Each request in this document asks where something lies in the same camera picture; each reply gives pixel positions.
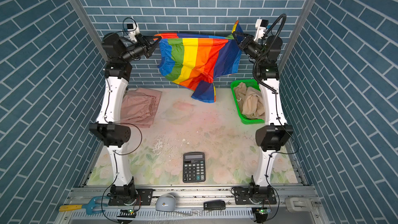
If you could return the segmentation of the rainbow striped shorts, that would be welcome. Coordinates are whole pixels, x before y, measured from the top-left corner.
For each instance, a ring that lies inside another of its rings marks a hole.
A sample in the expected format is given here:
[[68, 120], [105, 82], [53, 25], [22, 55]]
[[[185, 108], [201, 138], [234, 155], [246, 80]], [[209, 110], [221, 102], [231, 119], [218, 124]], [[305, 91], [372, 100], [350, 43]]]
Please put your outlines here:
[[172, 83], [193, 90], [191, 97], [195, 100], [215, 102], [214, 80], [238, 72], [241, 50], [232, 35], [162, 33], [157, 36], [161, 37], [160, 73]]

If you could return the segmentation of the green plastic basket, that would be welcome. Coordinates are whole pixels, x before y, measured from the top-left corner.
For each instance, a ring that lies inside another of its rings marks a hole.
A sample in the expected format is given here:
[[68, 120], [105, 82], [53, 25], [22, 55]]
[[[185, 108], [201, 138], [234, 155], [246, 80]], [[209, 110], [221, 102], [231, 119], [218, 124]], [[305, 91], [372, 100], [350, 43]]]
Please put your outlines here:
[[264, 99], [254, 79], [236, 80], [231, 83], [231, 90], [243, 124], [265, 123]]

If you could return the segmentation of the pink shorts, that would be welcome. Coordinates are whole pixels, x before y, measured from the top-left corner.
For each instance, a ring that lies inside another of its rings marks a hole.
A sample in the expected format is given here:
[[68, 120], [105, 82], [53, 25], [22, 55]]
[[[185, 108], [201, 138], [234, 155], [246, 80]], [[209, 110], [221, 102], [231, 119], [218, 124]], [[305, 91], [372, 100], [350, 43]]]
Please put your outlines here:
[[128, 91], [122, 101], [121, 122], [149, 128], [158, 110], [161, 91], [138, 88]]

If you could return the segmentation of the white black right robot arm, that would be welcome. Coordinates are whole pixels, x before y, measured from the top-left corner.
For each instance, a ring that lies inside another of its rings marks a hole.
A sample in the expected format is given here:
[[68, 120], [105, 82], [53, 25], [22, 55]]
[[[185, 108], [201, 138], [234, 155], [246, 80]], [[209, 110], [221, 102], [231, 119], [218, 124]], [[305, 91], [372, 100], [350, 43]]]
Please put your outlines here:
[[279, 92], [279, 71], [277, 56], [280, 54], [282, 39], [269, 36], [264, 45], [257, 38], [241, 32], [233, 32], [240, 50], [254, 59], [253, 77], [259, 85], [265, 110], [265, 126], [256, 131], [256, 143], [261, 148], [256, 173], [252, 176], [247, 193], [239, 193], [253, 203], [275, 204], [275, 191], [271, 187], [273, 163], [280, 149], [293, 134], [293, 127], [283, 114]]

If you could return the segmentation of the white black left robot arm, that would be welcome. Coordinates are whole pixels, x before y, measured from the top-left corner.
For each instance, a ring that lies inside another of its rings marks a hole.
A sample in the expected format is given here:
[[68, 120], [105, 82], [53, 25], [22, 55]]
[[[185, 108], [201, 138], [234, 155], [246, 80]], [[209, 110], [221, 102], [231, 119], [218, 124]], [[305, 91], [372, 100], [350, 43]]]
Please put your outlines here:
[[138, 33], [134, 41], [126, 46], [128, 38], [109, 33], [102, 41], [102, 48], [108, 56], [104, 68], [105, 93], [99, 115], [89, 125], [89, 130], [103, 142], [110, 156], [114, 181], [110, 186], [109, 205], [134, 205], [139, 200], [127, 157], [131, 129], [120, 122], [121, 107], [131, 75], [131, 61], [140, 60], [142, 56], [151, 57], [161, 39], [160, 36]]

